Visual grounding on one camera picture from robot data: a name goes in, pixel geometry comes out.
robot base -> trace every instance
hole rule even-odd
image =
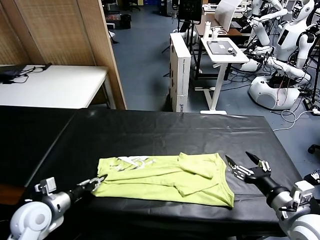
[[[258,76],[250,86],[249,95],[257,104],[271,110],[289,110],[299,97],[296,88],[271,88],[271,76]]]

black table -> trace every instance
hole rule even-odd
[[[26,187],[75,112],[0,106],[0,184]]]
[[[48,153],[25,197],[33,191],[31,186],[48,177],[55,177],[59,190],[94,177],[99,158],[218,152],[223,159],[228,154],[237,163],[253,167],[245,151],[269,161],[273,179],[289,189],[301,180],[262,116],[81,109]],[[281,235],[276,215],[259,190],[238,180],[230,171],[226,178],[235,193],[232,210],[179,202],[97,197],[84,200],[80,208],[71,209],[65,216],[66,223],[54,234],[66,236],[66,227],[71,224],[73,227],[69,230],[72,229],[73,234],[75,229],[83,230],[84,226],[95,233],[121,226],[119,231],[132,228],[131,234],[144,229],[144,234],[168,231],[171,236],[175,233],[207,237]],[[93,239],[90,234],[84,234],[83,239]]]

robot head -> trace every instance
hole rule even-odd
[[[314,0],[296,0],[292,9],[292,21],[297,22],[307,19],[314,7]]]

wooden panel wall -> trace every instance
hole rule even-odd
[[[0,64],[26,64],[30,59],[0,4]]]
[[[108,67],[116,106],[126,109],[100,0],[0,0],[0,3],[3,7],[0,64]],[[14,53],[12,58],[2,53],[5,47]]]

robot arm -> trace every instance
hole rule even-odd
[[[288,14],[288,10],[283,8],[279,0],[267,0],[267,2],[269,2],[277,11],[266,14],[262,17],[254,17],[252,20],[249,20],[253,31],[255,32],[257,38],[259,39],[260,43],[263,46],[267,46],[270,43],[270,39],[262,23]]]
[[[308,59],[309,51],[316,41],[316,37],[312,33],[305,33],[299,38],[299,53],[296,60],[296,67],[302,69]]]
[[[320,215],[311,214],[314,186],[307,181],[299,181],[290,192],[271,178],[267,161],[249,152],[246,154],[258,166],[246,168],[226,156],[233,175],[258,187],[265,195],[266,203],[275,211],[281,229],[291,240],[320,240]]]
[[[298,80],[300,84],[310,81],[311,76],[302,69],[291,66],[285,62],[277,60],[275,57],[268,57],[265,64],[268,67],[276,69],[281,75],[287,75],[288,78]]]
[[[56,188],[55,178],[42,180],[35,186],[42,192],[42,201],[32,201],[21,206],[10,221],[11,235],[8,240],[42,240],[64,221],[64,214],[70,206],[86,193],[95,191],[107,176],[83,181],[67,192],[52,194]]]

